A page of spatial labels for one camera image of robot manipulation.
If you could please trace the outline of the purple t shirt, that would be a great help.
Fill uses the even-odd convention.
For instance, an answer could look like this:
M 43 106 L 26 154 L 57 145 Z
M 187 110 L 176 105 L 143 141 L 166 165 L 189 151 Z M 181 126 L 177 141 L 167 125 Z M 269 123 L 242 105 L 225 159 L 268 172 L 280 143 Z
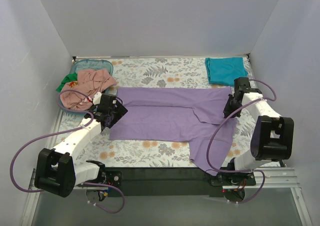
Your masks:
M 216 176 L 233 144 L 237 119 L 224 120 L 232 89 L 120 87 L 127 113 L 110 129 L 110 140 L 188 142 L 190 160 Z

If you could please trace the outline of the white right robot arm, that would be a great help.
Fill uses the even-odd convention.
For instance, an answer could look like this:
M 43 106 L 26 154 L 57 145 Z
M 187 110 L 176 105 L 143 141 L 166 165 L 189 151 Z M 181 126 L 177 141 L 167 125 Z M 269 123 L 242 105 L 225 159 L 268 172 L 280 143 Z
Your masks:
M 288 160 L 292 155 L 294 120 L 274 111 L 262 92 L 251 87 L 250 79 L 239 77 L 234 80 L 234 93 L 228 96 L 223 110 L 224 118 L 239 118 L 244 106 L 255 120 L 255 127 L 250 149 L 233 158 L 226 167 L 226 178 L 232 185 L 243 181 L 243 170 L 254 170 L 269 162 Z

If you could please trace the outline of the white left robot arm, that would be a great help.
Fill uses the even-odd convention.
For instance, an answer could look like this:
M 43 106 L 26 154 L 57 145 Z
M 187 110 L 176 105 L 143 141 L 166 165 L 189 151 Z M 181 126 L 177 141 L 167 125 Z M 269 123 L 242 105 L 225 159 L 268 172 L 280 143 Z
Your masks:
M 106 182 L 106 167 L 96 160 L 75 165 L 82 150 L 105 128 L 114 126 L 128 110 L 112 94 L 97 93 L 93 105 L 83 114 L 79 129 L 52 149 L 42 149 L 37 158 L 36 188 L 67 197 L 77 185 L 89 182 L 101 186 Z

